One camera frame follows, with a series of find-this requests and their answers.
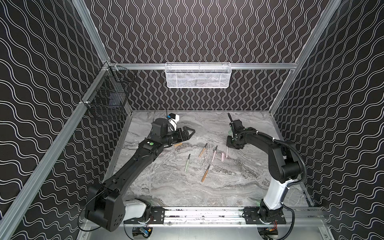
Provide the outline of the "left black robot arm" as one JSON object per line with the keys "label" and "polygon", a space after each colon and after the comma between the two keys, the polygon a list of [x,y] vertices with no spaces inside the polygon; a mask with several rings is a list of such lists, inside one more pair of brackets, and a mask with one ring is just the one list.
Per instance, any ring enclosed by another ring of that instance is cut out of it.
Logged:
{"label": "left black robot arm", "polygon": [[89,187],[87,202],[82,210],[86,220],[110,232],[126,221],[137,220],[140,224],[150,222],[151,205],[148,202],[124,202],[123,197],[137,177],[165,148],[188,141],[195,134],[192,128],[179,128],[177,122],[176,115],[154,120],[149,135],[138,144],[130,160],[103,183]]}

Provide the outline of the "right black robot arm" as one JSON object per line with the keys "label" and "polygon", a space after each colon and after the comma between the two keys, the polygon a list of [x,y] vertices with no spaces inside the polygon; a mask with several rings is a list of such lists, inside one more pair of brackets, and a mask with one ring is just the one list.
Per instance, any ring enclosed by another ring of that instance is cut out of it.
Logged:
{"label": "right black robot arm", "polygon": [[260,208],[275,212],[282,209],[289,188],[301,184],[308,175],[303,157],[294,144],[275,139],[254,128],[245,128],[242,121],[233,120],[230,113],[228,117],[232,131],[227,137],[228,148],[242,150],[246,145],[252,145],[268,155],[272,180]]}

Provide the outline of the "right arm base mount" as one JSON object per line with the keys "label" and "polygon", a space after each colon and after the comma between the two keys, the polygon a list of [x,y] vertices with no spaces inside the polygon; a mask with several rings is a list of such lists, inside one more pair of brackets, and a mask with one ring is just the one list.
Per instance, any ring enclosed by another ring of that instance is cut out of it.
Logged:
{"label": "right arm base mount", "polygon": [[248,207],[244,208],[242,217],[247,225],[285,225],[287,223],[282,207],[277,210],[269,210],[266,207]]}

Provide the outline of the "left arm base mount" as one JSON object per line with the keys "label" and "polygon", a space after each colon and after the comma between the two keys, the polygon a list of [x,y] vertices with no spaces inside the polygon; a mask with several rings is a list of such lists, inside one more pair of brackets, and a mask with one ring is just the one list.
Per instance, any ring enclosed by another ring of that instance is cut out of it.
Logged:
{"label": "left arm base mount", "polygon": [[147,207],[139,218],[128,218],[124,224],[131,225],[158,225],[164,223],[165,209],[162,207]]}

